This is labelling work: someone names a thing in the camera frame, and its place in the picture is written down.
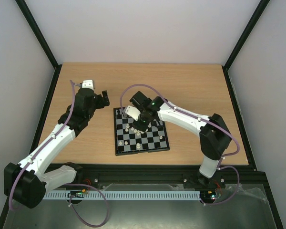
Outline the right frame post black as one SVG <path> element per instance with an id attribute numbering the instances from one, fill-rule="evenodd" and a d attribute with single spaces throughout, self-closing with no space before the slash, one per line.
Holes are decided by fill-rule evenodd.
<path id="1" fill-rule="evenodd" d="M 237 58 L 238 54 L 240 53 L 242 47 L 244 46 L 245 42 L 247 41 L 249 35 L 251 34 L 252 30 L 254 29 L 255 25 L 259 21 L 260 17 L 262 16 L 263 12 L 267 8 L 270 0 L 260 0 L 258 3 L 255 11 L 253 12 L 252 16 L 250 17 L 247 25 L 245 26 L 241 36 L 239 37 L 236 45 L 234 46 L 231 54 L 229 55 L 225 65 L 223 66 L 224 71 L 228 71 L 232 64 L 234 63 L 235 59 Z"/>

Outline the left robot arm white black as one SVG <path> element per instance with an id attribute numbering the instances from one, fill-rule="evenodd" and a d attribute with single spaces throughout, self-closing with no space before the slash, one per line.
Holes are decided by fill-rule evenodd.
<path id="1" fill-rule="evenodd" d="M 4 168 L 4 193 L 9 207 L 15 200 L 28 208 L 36 207 L 48 192 L 83 179 L 82 167 L 67 162 L 47 172 L 54 158 L 87 127 L 97 109 L 109 106 L 107 91 L 96 94 L 92 88 L 82 87 L 72 93 L 72 104 L 59 118 L 48 137 L 18 164 Z"/>

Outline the black magnetic chess board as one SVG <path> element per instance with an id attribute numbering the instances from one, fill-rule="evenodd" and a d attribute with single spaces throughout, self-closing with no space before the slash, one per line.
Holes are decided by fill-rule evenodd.
<path id="1" fill-rule="evenodd" d="M 154 120 L 148 125 L 145 132 L 138 131 L 133 127 L 133 119 L 124 116 L 119 107 L 113 109 L 113 120 L 116 156 L 168 151 L 170 149 L 166 126 L 163 121 Z M 141 144 L 140 149 L 136 148 L 137 143 Z"/>

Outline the black aluminium frame rail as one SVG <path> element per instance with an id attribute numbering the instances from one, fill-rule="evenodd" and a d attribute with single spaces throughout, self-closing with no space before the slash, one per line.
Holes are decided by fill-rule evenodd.
<path id="1" fill-rule="evenodd" d="M 182 184 L 190 187 L 197 179 L 199 166 L 168 165 L 98 165 L 79 164 L 83 169 L 83 178 L 96 184 Z M 257 171 L 251 166 L 236 166 L 240 184 L 254 184 L 269 187 L 265 172 Z M 232 168 L 217 171 L 217 183 L 236 184 L 237 175 Z"/>

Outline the left frame post black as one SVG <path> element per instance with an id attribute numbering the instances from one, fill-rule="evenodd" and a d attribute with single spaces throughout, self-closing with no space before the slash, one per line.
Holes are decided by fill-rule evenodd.
<path id="1" fill-rule="evenodd" d="M 60 65 L 58 64 L 56 58 L 54 57 L 45 37 L 43 36 L 31 10 L 29 9 L 27 3 L 25 0 L 15 0 L 17 3 L 19 9 L 21 10 L 24 18 L 26 19 L 29 27 L 31 28 L 32 32 L 34 33 L 36 39 L 38 40 L 41 48 L 43 49 L 45 55 L 47 56 L 49 62 L 51 63 L 54 70 L 57 70 L 60 68 Z"/>

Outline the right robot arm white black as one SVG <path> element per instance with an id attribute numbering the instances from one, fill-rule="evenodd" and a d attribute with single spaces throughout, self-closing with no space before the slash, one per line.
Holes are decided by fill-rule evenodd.
<path id="1" fill-rule="evenodd" d="M 232 140 L 229 129 L 220 115 L 193 113 L 160 96 L 152 100 L 140 91 L 130 99 L 130 103 L 123 112 L 133 119 L 133 127 L 138 131 L 147 131 L 149 124 L 158 120 L 174 124 L 196 135 L 204 155 L 198 181 L 204 187 L 214 183 L 214 174 L 219 162 Z"/>

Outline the frame post black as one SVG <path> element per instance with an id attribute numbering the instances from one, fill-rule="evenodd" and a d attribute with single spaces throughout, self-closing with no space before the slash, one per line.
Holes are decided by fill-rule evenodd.
<path id="1" fill-rule="evenodd" d="M 32 32 L 34 33 L 36 39 L 38 40 L 41 48 L 43 49 L 45 55 L 47 56 L 49 62 L 51 63 L 54 70 L 57 70 L 60 68 L 60 65 L 58 64 L 56 58 L 54 57 L 45 37 L 43 36 L 31 10 L 29 9 L 27 3 L 25 0 L 15 0 L 17 3 L 19 9 L 21 10 L 24 18 L 26 19 L 29 27 L 31 28 Z"/>
<path id="2" fill-rule="evenodd" d="M 228 71 L 232 64 L 234 63 L 235 59 L 237 58 L 238 54 L 240 53 L 242 47 L 244 46 L 245 42 L 247 41 L 249 35 L 251 34 L 252 30 L 254 29 L 255 25 L 259 21 L 260 17 L 262 16 L 263 12 L 267 8 L 270 0 L 260 0 L 258 3 L 255 11 L 253 12 L 252 16 L 250 17 L 247 25 L 245 26 L 241 36 L 239 37 L 236 45 L 234 46 L 231 54 L 229 55 L 225 65 L 223 66 L 224 71 Z"/>

